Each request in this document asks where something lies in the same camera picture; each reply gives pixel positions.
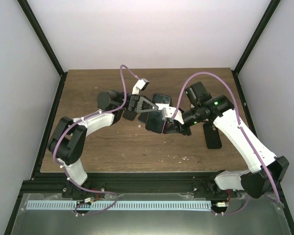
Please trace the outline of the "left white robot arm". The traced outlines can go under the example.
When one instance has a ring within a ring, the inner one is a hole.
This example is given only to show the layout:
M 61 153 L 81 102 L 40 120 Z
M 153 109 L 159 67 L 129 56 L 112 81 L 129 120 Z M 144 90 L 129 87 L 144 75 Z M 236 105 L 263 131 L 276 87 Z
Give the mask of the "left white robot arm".
M 146 113 L 159 107 L 144 95 L 118 91 L 101 92 L 97 96 L 99 110 L 84 117 L 62 117 L 47 145 L 55 163 L 64 168 L 67 179 L 74 184 L 73 192 L 80 198 L 90 192 L 88 178 L 81 162 L 85 139 L 91 133 L 111 126 L 122 117 L 123 110 Z

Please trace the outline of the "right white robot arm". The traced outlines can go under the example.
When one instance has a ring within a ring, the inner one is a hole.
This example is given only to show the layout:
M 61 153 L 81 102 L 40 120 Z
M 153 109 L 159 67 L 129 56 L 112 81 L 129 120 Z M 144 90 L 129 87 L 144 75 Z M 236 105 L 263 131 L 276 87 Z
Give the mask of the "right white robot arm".
M 289 167 L 287 158 L 277 157 L 260 142 L 226 96 L 212 97 L 201 82 L 189 86 L 184 92 L 193 107 L 183 112 L 169 104 L 161 105 L 162 118 L 183 135 L 190 134 L 192 125 L 209 121 L 231 141 L 248 167 L 245 171 L 218 174 L 208 184 L 209 194 L 220 197 L 226 189 L 232 189 L 244 190 L 252 198 L 259 198 L 277 188 Z

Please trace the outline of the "black phone from lavender case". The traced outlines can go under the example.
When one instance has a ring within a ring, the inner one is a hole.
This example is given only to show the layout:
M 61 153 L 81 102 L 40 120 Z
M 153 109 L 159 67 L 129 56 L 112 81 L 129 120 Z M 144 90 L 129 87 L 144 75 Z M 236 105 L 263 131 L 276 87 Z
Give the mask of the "black phone from lavender case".
M 138 116 L 138 121 L 140 121 L 141 123 L 146 123 L 147 118 L 148 118 L 148 112 L 140 113 L 140 115 Z

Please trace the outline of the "blue edged black phone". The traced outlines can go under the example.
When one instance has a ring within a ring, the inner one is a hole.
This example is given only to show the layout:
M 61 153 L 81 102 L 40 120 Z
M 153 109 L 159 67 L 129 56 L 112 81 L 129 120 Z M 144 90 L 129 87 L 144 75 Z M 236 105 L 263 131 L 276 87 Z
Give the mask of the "blue edged black phone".
M 135 111 L 126 110 L 126 111 L 124 111 L 122 117 L 127 120 L 133 121 L 135 119 L 136 115 L 137 115 L 137 113 Z

